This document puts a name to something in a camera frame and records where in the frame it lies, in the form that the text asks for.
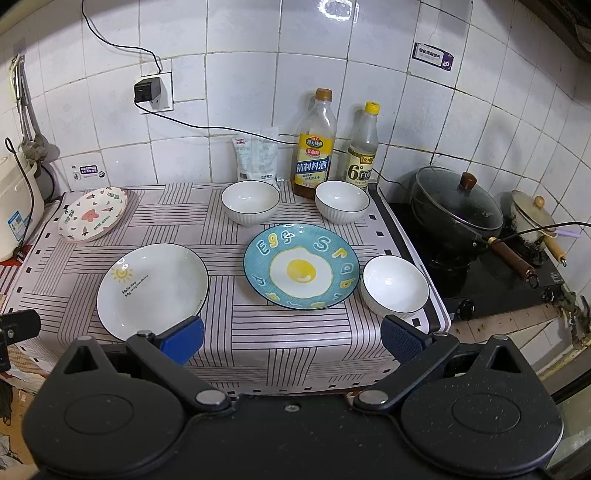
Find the pot handle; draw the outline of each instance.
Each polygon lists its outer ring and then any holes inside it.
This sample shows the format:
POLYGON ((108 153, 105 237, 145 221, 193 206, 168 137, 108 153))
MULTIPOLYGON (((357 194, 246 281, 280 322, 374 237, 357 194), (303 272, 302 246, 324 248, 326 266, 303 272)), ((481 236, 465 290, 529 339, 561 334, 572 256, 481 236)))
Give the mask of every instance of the pot handle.
POLYGON ((492 236, 488 239, 488 245, 496 255, 503 259, 503 262, 519 275, 521 280, 529 283, 532 288, 538 287, 540 282, 534 268, 509 248, 505 242, 492 236))
POLYGON ((556 261, 562 263, 562 265, 566 267, 566 254, 564 253, 564 250, 562 250, 560 244, 556 241, 556 238, 544 235, 544 243, 556 261))

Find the pot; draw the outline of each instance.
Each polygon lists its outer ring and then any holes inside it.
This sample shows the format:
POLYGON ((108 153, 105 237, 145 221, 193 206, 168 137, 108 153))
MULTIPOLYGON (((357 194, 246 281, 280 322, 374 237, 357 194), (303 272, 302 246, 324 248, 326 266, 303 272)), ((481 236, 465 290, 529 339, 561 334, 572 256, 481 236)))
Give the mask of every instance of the pot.
MULTIPOLYGON (((545 200, 542 196, 538 195, 536 198, 532 198, 519 190, 513 190, 511 197, 513 199, 511 217, 517 232, 556 223, 544 209, 545 200)), ((556 240, 555 227, 538 230, 537 232, 522 233, 520 237, 530 248, 538 250, 548 248, 556 261, 566 267, 566 254, 556 240)))
POLYGON ((448 253, 476 258, 490 248, 522 280, 534 288, 538 285, 533 267, 498 241, 505 221, 503 213, 477 185, 473 174, 423 167, 415 175, 411 194, 416 220, 448 253))

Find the yellow bottle cap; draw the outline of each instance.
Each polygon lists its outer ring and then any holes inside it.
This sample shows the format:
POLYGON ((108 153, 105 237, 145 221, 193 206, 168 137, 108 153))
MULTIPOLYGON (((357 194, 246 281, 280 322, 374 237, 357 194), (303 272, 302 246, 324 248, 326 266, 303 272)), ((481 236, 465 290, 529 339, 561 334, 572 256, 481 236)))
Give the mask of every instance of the yellow bottle cap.
POLYGON ((379 103, 365 102, 365 113, 377 115, 379 113, 379 103))

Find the rice cooker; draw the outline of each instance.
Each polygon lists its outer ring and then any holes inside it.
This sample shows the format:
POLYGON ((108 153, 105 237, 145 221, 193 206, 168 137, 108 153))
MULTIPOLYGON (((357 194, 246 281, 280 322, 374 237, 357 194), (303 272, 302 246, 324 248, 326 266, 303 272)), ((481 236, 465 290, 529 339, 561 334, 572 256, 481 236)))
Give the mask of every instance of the rice cooker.
MULTIPOLYGON (((44 203, 34 178, 37 163, 29 163, 20 152, 17 156, 33 190, 33 218, 27 229, 29 238, 43 216, 44 203)), ((0 261, 11 258, 19 246, 30 212, 31 193, 17 161, 13 155, 0 158, 0 261)))

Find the plastic bag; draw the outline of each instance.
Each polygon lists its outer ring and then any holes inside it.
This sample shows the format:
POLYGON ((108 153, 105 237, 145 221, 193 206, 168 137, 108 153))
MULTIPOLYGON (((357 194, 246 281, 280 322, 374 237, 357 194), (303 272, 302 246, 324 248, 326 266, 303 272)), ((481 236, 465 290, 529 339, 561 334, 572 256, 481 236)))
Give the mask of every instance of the plastic bag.
MULTIPOLYGON (((263 128, 253 133, 279 138, 278 127, 263 128)), ((279 145, 276 142, 246 134, 235 136, 233 143, 238 162, 238 181, 261 180, 277 188, 279 145)))

